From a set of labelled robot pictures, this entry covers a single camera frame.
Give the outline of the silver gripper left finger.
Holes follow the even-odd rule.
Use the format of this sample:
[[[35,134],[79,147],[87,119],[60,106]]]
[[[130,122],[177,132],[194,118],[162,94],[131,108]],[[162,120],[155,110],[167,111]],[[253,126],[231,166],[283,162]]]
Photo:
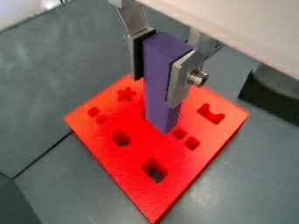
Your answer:
[[[137,0],[109,0],[117,7],[127,31],[127,46],[130,52],[130,71],[135,81],[145,77],[143,41],[155,33],[149,25],[145,6]]]

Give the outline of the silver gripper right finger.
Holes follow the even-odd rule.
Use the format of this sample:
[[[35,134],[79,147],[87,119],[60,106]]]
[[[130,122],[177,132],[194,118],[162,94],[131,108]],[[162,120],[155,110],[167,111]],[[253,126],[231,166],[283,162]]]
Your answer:
[[[203,72],[206,60],[223,48],[225,44],[203,32],[191,28],[187,44],[193,50],[174,63],[170,74],[166,103],[175,108],[186,99],[190,86],[201,88],[209,80]]]

